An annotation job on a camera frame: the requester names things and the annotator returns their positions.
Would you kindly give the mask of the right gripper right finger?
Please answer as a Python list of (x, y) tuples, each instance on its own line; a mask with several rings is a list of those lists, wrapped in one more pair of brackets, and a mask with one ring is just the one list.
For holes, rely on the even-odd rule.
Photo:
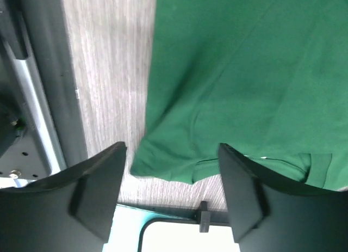
[(218, 160), (241, 251), (347, 251), (346, 192), (289, 179), (227, 144)]

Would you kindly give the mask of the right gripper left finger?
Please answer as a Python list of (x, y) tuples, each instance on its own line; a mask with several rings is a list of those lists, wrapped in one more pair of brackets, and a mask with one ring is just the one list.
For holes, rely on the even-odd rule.
[(126, 163), (115, 143), (22, 188), (1, 189), (1, 251), (101, 251)]

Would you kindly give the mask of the green t shirt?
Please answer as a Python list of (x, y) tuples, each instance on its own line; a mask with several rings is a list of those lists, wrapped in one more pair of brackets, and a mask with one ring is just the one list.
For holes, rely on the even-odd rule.
[(130, 173), (192, 184), (219, 173), (221, 143), (347, 186), (347, 0), (156, 0)]

